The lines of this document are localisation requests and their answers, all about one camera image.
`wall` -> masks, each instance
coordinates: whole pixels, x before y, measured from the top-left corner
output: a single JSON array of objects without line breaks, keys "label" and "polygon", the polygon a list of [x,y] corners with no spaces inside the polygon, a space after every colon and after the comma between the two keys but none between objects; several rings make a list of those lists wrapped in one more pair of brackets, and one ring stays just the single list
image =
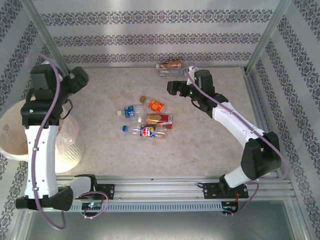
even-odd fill
[{"label": "wall", "polygon": [[70,68],[244,67],[279,0],[37,0]]},{"label": "wall", "polygon": [[269,128],[290,160],[311,239],[320,239],[319,19],[320,1],[292,1],[251,75]]},{"label": "wall", "polygon": [[[0,1],[0,117],[14,103],[25,98],[31,87],[24,65],[31,52],[49,54],[19,0]],[[38,64],[41,59],[31,59]],[[15,199],[23,194],[27,163],[8,160],[0,154],[0,240],[10,238],[17,218]]]}]

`beige floor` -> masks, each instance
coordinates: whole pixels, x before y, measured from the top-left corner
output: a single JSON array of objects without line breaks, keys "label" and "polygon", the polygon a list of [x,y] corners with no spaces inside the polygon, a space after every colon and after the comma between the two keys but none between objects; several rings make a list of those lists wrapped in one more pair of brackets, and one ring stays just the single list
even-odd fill
[{"label": "beige floor", "polygon": [[[255,123],[240,68],[208,68],[215,90],[226,96]],[[63,175],[109,176],[221,176],[239,166],[243,149],[219,123],[196,109],[190,98],[172,96],[167,81],[153,68],[86,69],[88,85],[71,97],[86,152],[81,162]],[[141,95],[168,106],[173,128],[167,139],[135,137],[122,126],[135,120],[117,110],[139,104]]]}]

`white bucket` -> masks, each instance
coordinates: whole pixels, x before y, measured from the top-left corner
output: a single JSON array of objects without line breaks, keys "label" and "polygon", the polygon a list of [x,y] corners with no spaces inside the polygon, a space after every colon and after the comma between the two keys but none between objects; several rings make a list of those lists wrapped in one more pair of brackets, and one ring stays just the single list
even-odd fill
[{"label": "white bucket", "polygon": [[[28,146],[25,127],[22,125],[20,110],[25,104],[22,100],[13,105],[0,118],[0,151],[7,159],[28,161]],[[85,143],[79,133],[75,141],[64,151],[59,151],[60,144],[55,146],[55,172],[64,173],[73,169],[85,154]]]}]

